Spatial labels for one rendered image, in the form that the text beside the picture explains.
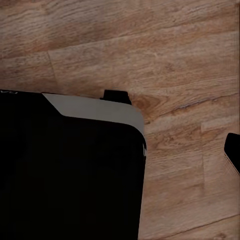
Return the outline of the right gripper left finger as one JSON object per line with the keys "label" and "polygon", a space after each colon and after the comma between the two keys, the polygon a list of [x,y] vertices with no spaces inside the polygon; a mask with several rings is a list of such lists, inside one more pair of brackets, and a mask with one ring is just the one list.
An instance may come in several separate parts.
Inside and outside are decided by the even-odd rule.
{"label": "right gripper left finger", "polygon": [[21,133],[0,138],[0,193],[26,152]]}

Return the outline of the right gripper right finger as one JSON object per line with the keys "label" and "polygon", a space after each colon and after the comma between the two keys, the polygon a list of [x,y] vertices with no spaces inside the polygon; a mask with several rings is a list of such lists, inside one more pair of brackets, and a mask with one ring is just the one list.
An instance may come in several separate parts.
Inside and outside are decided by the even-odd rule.
{"label": "right gripper right finger", "polygon": [[229,133],[227,135],[224,151],[240,173],[240,135]]}

